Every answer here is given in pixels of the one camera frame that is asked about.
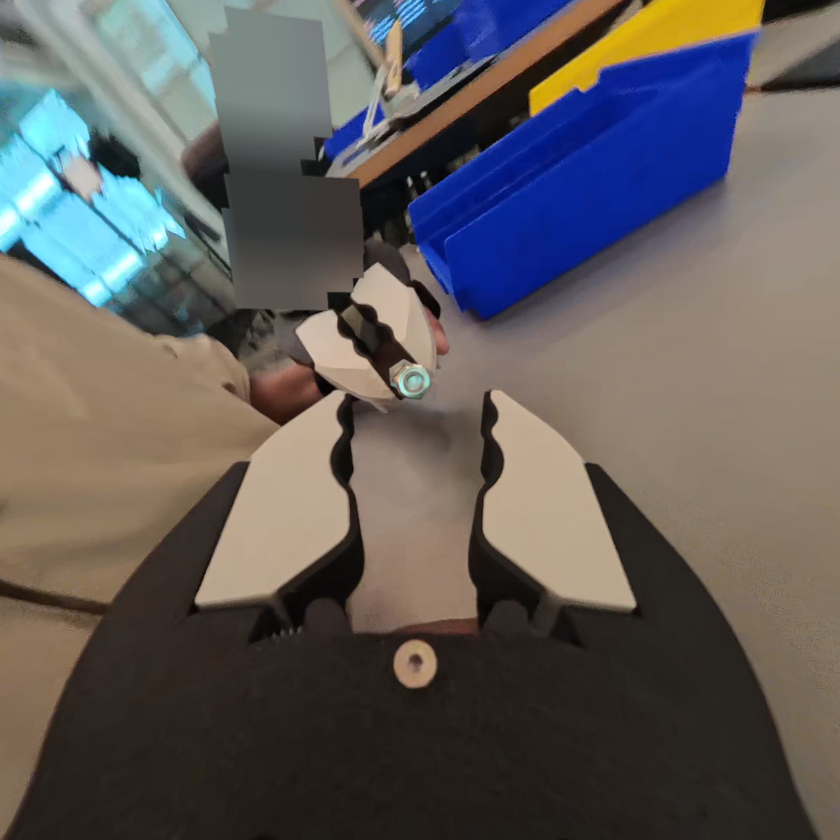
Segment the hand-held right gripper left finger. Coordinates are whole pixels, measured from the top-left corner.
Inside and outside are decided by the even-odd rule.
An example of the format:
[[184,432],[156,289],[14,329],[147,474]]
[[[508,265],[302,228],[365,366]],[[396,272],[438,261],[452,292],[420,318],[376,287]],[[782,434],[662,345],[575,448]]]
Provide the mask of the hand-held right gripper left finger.
[[355,495],[354,399],[334,392],[250,456],[195,606],[269,606],[287,630],[310,604],[346,612],[364,572]]

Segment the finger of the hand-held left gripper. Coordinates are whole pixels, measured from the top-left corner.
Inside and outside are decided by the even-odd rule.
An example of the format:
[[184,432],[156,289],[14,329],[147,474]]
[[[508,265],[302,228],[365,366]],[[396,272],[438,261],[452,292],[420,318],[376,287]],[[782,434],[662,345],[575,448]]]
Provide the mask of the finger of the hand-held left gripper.
[[375,264],[355,284],[352,305],[360,314],[360,339],[379,373],[389,375],[402,362],[437,371],[436,339],[413,287]]
[[376,407],[396,408],[396,395],[346,332],[346,324],[333,310],[321,311],[296,327],[297,339],[311,368],[336,390]]

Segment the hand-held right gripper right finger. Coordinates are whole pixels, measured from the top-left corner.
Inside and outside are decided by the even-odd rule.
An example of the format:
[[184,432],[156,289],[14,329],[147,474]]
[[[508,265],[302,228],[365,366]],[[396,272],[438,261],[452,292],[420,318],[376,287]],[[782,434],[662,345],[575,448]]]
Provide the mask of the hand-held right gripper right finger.
[[540,635],[571,608],[633,615],[637,599],[582,456],[500,390],[484,395],[480,434],[469,537],[479,625],[504,603]]

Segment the person's left hand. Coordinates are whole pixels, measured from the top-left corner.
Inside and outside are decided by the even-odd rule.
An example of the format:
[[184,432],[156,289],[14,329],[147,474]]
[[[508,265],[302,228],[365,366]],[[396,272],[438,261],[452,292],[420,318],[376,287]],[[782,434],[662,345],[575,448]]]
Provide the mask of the person's left hand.
[[448,355],[450,345],[448,341],[448,337],[446,332],[441,324],[441,322],[433,315],[433,313],[427,309],[424,310],[424,314],[429,326],[429,329],[432,333],[434,338],[435,344],[435,353],[436,353],[436,365],[435,369],[439,370],[441,360]]

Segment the person's right hand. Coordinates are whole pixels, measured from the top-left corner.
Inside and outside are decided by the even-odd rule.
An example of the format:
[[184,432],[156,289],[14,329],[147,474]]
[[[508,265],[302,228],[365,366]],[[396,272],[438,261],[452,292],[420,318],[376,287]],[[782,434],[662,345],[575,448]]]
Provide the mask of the person's right hand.
[[396,636],[476,635],[479,632],[475,617],[441,619],[429,623],[401,626],[392,631]]

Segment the small blue storage bin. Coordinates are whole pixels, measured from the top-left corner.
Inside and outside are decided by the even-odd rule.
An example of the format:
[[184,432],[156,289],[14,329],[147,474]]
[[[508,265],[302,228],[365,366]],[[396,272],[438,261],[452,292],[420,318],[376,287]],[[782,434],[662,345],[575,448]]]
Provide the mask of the small blue storage bin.
[[385,141],[384,132],[372,135],[367,140],[364,139],[366,114],[367,108],[363,108],[352,119],[335,128],[332,136],[323,142],[319,162],[322,164],[325,172],[329,170],[333,162],[337,158],[340,158],[348,148],[353,148],[361,143],[363,151],[372,151]]

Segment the brown wooden desk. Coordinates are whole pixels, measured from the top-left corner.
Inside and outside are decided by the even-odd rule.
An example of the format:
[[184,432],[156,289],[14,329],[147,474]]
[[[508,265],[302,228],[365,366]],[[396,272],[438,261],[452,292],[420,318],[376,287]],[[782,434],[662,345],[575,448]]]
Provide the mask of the brown wooden desk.
[[469,84],[371,154],[330,174],[374,189],[442,169],[484,140],[497,140],[528,106],[530,90],[593,46],[631,2],[573,2],[487,66]]

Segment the computer monitor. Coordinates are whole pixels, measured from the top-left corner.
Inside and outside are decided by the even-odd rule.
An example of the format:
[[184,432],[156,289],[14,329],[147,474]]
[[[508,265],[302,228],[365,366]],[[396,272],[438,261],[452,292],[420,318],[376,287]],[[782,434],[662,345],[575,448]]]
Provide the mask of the computer monitor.
[[420,39],[446,25],[460,1],[352,1],[369,36],[382,43],[395,23],[400,23],[409,39]]

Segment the yellow storage bin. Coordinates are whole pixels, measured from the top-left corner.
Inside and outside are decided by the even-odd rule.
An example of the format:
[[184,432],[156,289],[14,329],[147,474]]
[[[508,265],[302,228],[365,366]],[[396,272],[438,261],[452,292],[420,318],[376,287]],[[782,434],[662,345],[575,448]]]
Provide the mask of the yellow storage bin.
[[754,34],[764,1],[654,1],[530,90],[535,117],[570,91],[587,91],[608,67],[716,39]]

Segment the dark flat tablet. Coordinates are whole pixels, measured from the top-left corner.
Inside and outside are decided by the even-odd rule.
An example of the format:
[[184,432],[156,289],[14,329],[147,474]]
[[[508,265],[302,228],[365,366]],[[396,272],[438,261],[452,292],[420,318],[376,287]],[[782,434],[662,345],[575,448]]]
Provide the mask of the dark flat tablet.
[[757,48],[745,91],[749,95],[771,95],[825,91],[839,87],[839,40],[819,47]]

